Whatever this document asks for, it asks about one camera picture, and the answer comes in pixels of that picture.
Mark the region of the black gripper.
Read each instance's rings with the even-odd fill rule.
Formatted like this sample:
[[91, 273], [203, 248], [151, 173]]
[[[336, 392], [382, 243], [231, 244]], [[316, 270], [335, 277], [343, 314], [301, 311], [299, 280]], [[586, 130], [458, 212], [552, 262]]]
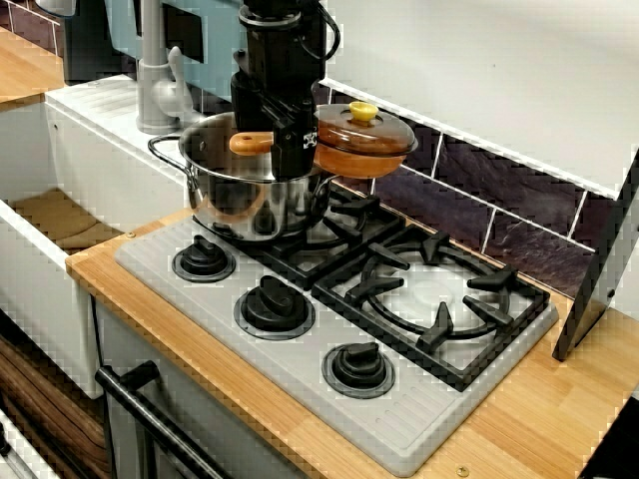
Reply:
[[323, 77], [325, 26], [302, 24], [288, 31], [249, 28], [243, 72], [231, 79], [232, 106], [239, 132], [271, 132], [260, 95], [273, 100], [272, 170], [276, 180], [307, 175], [318, 144], [312, 86]]

